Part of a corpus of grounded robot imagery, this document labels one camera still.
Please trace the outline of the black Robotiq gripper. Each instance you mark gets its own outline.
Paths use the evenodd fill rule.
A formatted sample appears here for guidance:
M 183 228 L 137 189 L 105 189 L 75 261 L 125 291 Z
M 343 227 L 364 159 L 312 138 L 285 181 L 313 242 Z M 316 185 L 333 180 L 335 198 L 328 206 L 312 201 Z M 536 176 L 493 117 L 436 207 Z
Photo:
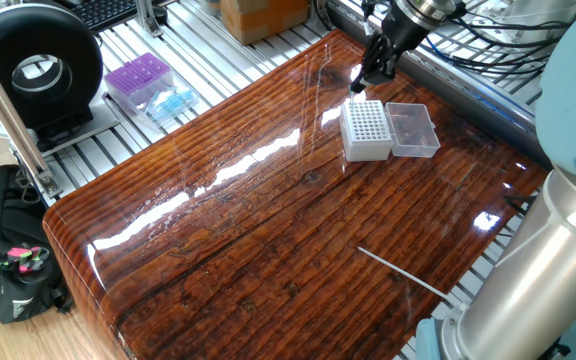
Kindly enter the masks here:
M 389 14 L 381 24 L 382 32 L 394 53 L 414 50 L 431 32 L 431 23 L 409 2 L 392 2 Z M 350 85 L 352 93 L 361 93 L 368 85 L 380 85 L 394 79 L 398 60 L 386 52 L 386 37 L 380 32 L 368 38 L 361 69 Z

